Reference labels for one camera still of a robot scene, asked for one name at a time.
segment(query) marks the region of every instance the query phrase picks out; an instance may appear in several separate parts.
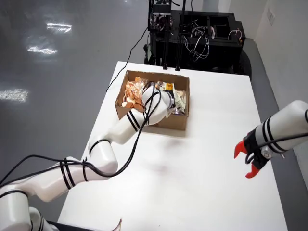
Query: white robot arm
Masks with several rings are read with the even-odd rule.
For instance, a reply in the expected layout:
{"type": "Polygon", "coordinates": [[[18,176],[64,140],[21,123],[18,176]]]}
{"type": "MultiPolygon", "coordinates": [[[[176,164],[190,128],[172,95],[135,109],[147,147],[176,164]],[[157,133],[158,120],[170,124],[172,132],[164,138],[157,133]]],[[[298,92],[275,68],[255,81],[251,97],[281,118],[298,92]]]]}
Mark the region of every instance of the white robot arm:
{"type": "Polygon", "coordinates": [[[146,113],[131,109],[107,133],[90,140],[90,158],[87,163],[96,167],[101,174],[83,165],[84,162],[68,157],[51,167],[54,169],[50,171],[1,185],[0,231],[30,230],[31,220],[27,200],[29,196],[37,195],[42,201],[49,202],[81,182],[106,180],[123,171],[126,167],[117,171],[118,162],[111,143],[124,144],[145,125],[158,123],[173,104],[171,95],[164,91],[160,92],[153,83],[144,90],[142,101],[146,113]]]}
{"type": "Polygon", "coordinates": [[[293,101],[248,133],[234,150],[247,154],[246,164],[251,164],[247,178],[253,178],[273,157],[308,140],[308,104],[293,101]]]}

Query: open cardboard box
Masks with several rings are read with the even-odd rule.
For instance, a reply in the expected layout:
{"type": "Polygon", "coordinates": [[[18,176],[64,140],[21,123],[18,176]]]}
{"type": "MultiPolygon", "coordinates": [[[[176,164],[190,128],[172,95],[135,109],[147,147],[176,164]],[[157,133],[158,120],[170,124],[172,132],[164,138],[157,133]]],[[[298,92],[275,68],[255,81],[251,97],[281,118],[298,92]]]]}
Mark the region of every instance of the open cardboard box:
{"type": "Polygon", "coordinates": [[[153,125],[159,128],[169,128],[176,130],[185,130],[186,129],[186,121],[189,114],[189,78],[178,75],[171,74],[163,74],[163,73],[153,73],[153,72],[140,72],[140,71],[127,71],[120,89],[120,92],[116,98],[116,112],[121,119],[123,116],[129,112],[129,108],[122,107],[124,91],[126,88],[126,83],[128,81],[134,81],[135,77],[139,76],[140,78],[144,78],[150,81],[163,81],[166,83],[174,83],[174,87],[176,90],[184,90],[186,91],[186,107],[185,107],[185,115],[175,115],[171,114],[168,118],[163,118],[159,123],[153,125]]]}

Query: white wall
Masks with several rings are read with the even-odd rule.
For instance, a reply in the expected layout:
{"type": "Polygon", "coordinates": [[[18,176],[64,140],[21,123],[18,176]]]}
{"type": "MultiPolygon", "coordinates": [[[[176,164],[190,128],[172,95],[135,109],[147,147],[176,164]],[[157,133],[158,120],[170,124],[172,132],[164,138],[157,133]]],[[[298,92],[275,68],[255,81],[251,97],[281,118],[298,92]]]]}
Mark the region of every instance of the white wall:
{"type": "Polygon", "coordinates": [[[229,12],[231,0],[220,0],[218,3],[219,12],[229,12]]]}
{"type": "MultiPolygon", "coordinates": [[[[307,9],[307,0],[269,0],[258,28],[256,43],[279,108],[308,102],[307,9]],[[275,15],[272,26],[268,7],[275,15]]],[[[308,186],[308,142],[294,152],[308,186]]]]}
{"type": "MultiPolygon", "coordinates": [[[[172,9],[173,10],[182,10],[183,0],[173,0],[173,1],[177,4],[179,4],[181,7],[172,4],[172,9]]],[[[202,11],[203,0],[186,0],[185,10],[187,10],[187,11],[191,10],[191,1],[193,1],[192,2],[192,6],[193,6],[192,9],[194,11],[202,11]]]]}
{"type": "Polygon", "coordinates": [[[235,19],[241,21],[247,38],[254,39],[267,0],[220,0],[219,12],[234,13],[235,19]]]}
{"type": "Polygon", "coordinates": [[[217,12],[219,0],[203,0],[202,11],[217,12]]]}

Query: food package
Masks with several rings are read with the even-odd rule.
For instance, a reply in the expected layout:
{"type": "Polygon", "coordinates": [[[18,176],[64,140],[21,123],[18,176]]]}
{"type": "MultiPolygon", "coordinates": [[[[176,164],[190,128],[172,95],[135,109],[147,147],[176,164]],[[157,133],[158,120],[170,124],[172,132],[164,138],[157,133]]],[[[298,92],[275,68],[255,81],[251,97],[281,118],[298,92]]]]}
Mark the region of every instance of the food package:
{"type": "Polygon", "coordinates": [[[186,107],[186,92],[184,90],[173,89],[173,94],[175,99],[175,110],[172,113],[184,115],[186,107]]]}
{"type": "MultiPolygon", "coordinates": [[[[174,99],[174,84],[173,83],[166,83],[163,81],[158,81],[157,84],[155,85],[156,88],[158,88],[160,91],[166,91],[171,95],[171,98],[174,99]]],[[[166,118],[168,118],[174,111],[175,105],[173,104],[167,111],[166,118]]]]}
{"type": "Polygon", "coordinates": [[[140,112],[144,112],[145,107],[142,104],[142,91],[147,80],[136,77],[135,81],[128,81],[124,91],[122,107],[135,108],[140,112]]]}

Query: wall outlet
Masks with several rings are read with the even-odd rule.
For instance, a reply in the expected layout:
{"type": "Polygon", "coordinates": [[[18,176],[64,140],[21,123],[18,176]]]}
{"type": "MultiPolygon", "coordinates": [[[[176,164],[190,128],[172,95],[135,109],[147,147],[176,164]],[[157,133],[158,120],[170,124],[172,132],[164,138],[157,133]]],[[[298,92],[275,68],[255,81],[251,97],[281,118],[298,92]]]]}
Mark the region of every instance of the wall outlet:
{"type": "Polygon", "coordinates": [[[268,20],[270,25],[272,26],[274,21],[275,21],[275,15],[273,14],[273,12],[270,10],[270,8],[268,8],[268,12],[267,12],[267,16],[268,16],[268,20]]]}

